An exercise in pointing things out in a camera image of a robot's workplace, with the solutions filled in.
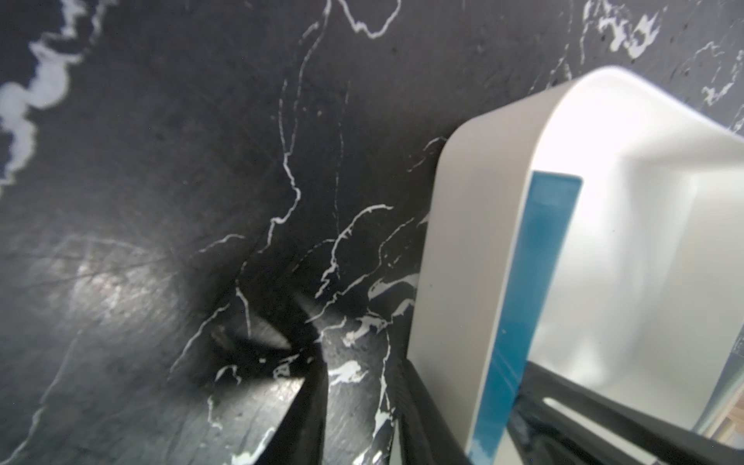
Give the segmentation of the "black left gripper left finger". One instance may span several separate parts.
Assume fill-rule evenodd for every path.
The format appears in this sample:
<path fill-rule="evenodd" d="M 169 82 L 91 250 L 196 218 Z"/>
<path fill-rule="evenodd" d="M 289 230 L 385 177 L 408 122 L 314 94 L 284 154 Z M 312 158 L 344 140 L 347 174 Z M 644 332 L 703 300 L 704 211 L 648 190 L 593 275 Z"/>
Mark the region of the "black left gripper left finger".
<path fill-rule="evenodd" d="M 314 360 L 279 428 L 255 464 L 321 464 L 328 398 L 327 364 Z"/>

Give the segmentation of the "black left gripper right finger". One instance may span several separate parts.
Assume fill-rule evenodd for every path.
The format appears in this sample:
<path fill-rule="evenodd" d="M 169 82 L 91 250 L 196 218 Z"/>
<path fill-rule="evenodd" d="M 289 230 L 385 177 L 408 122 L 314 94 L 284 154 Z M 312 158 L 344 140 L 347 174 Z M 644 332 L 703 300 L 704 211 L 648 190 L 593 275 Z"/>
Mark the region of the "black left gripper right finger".
<path fill-rule="evenodd" d="M 743 451 L 625 407 L 528 362 L 507 430 L 524 464 L 637 464 L 629 453 L 546 404 L 592 420 L 661 464 L 741 464 Z"/>

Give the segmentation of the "white plastic storage box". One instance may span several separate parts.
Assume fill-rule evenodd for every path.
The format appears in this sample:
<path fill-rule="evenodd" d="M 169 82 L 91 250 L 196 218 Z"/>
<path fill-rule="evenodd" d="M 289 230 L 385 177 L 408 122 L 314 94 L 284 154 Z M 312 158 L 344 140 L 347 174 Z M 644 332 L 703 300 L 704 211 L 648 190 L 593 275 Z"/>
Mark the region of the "white plastic storage box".
<path fill-rule="evenodd" d="M 743 139 L 606 67 L 441 153 L 407 357 L 468 460 L 534 172 L 582 187 L 527 363 L 741 450 Z"/>

